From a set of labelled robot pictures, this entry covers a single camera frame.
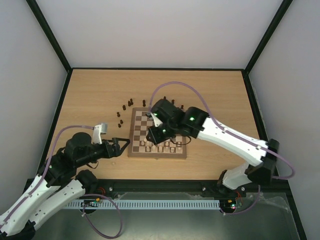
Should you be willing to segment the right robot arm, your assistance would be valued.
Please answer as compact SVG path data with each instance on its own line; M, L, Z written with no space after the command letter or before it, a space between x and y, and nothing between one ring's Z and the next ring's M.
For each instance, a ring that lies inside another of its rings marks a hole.
M197 107L186 111L160 99L146 113L153 126L149 127L146 139L155 145L178 135L200 139L218 145L245 160L245 163L224 170L218 179L218 191L229 196L237 188L255 183L269 185L272 182L279 142L251 138L210 117L209 113Z

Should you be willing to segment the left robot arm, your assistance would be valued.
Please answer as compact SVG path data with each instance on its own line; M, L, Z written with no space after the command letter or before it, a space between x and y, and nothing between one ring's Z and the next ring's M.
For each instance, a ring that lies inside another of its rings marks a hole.
M0 238L32 239L36 230L69 202L96 191L96 176L89 169L77 171L78 168L119 157L129 144L129 139L118 137L92 143L88 133L74 134L51 157L49 166L39 169L16 203L0 216Z

